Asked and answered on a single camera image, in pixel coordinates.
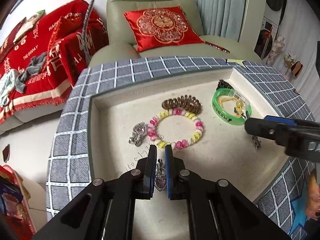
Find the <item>person's right hand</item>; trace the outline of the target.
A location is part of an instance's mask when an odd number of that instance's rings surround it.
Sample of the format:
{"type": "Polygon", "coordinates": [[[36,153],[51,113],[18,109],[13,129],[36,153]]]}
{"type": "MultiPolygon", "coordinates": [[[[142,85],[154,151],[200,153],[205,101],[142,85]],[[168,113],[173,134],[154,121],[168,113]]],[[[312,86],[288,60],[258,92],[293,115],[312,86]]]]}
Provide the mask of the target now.
{"type": "Polygon", "coordinates": [[[309,218],[319,219],[319,185],[316,179],[316,169],[314,169],[307,182],[307,201],[305,213],[309,218]]]}

